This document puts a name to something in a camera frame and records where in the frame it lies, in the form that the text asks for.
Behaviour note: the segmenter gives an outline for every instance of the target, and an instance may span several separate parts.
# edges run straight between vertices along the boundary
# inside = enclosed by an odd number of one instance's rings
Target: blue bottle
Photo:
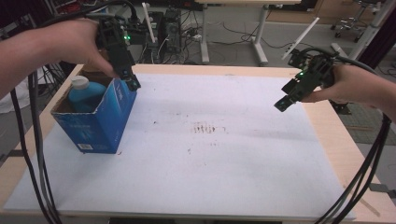
[[[86,77],[72,77],[72,90],[68,99],[76,113],[91,113],[102,101],[106,87],[97,82],[91,82]]]

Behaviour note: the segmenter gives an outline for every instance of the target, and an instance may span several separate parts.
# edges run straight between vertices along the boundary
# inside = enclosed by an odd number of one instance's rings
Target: cardboard box
[[[70,86],[50,113],[81,152],[116,153],[136,91],[103,73],[81,71],[78,75],[107,87],[102,102],[92,113],[73,113],[67,100]]]

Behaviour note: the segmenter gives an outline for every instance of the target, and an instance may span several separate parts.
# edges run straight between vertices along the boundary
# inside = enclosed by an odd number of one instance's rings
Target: table
[[[230,9],[227,9],[227,7],[215,7],[217,10],[213,14],[216,14],[216,18],[221,18],[222,21],[230,20],[230,21],[243,21],[242,17],[235,16],[235,14],[241,14],[244,13],[244,15],[248,15],[248,18],[245,19],[247,21],[256,21],[259,19],[260,24],[258,27],[258,30],[256,32],[256,36],[252,37],[252,44],[253,48],[255,49],[258,57],[259,57],[259,66],[265,66],[268,64],[267,57],[265,56],[264,51],[262,50],[262,45],[261,45],[261,39],[262,39],[262,31],[264,29],[264,24],[265,24],[265,19],[267,17],[268,13],[268,6],[269,5],[276,5],[276,4],[283,4],[283,5],[293,5],[293,4],[299,4],[301,1],[300,0],[195,0],[196,2],[200,4],[204,4],[204,9],[203,9],[203,22],[202,22],[202,39],[201,39],[201,56],[202,56],[202,63],[203,64],[209,64],[209,54],[207,51],[207,40],[206,40],[206,35],[207,35],[207,23],[210,18],[208,18],[208,4],[227,4],[227,5],[232,5],[232,4],[263,4],[264,6],[262,7],[260,16],[256,14],[256,11],[253,10],[252,8],[246,9],[244,7],[229,7]]]
[[[72,76],[81,69],[78,66]],[[185,66],[185,65],[152,65],[139,64],[134,66],[136,73],[142,74],[189,74],[201,75],[208,74],[213,76],[224,76],[233,74],[238,76],[265,76],[265,77],[288,77],[295,76],[298,70],[293,68],[257,68],[257,67],[220,67],[220,66]],[[57,99],[70,84],[67,79],[65,84],[57,92],[49,103],[49,106],[40,116],[43,135],[46,136],[54,125],[54,120],[50,115]],[[332,107],[327,102],[317,104],[306,104],[304,109],[312,122],[320,143],[323,145],[332,168],[342,186],[346,186],[349,180],[358,170],[362,163],[363,156],[353,143],[347,130],[333,112]],[[33,132],[30,130],[27,135],[28,147],[33,144]],[[12,190],[17,186],[26,165],[22,157],[11,157],[6,160],[0,168],[0,214],[9,214],[3,209],[7,198]],[[354,209],[357,219],[356,222],[365,223],[394,223],[396,222],[396,208],[387,194],[367,191],[362,200]]]

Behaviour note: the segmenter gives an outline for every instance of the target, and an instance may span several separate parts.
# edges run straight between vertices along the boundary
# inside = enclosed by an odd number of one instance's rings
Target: office chair
[[[343,30],[356,30],[358,35],[355,38],[355,43],[358,43],[359,39],[364,33],[365,28],[367,27],[367,24],[361,21],[361,15],[366,10],[366,8],[371,8],[373,13],[376,13],[385,0],[354,0],[354,2],[361,5],[361,8],[358,10],[355,16],[350,18],[341,18],[341,20],[332,25],[331,29],[335,30],[335,27],[338,24],[341,25],[341,27],[335,33],[336,38],[341,36],[341,32]]]

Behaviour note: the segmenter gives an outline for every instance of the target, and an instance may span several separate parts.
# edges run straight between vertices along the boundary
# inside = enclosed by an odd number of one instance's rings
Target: white paper sheet
[[[315,220],[341,195],[302,106],[274,107],[288,79],[138,78],[117,154],[82,154],[57,124],[45,139],[61,213]],[[5,209],[39,209],[27,172]]]

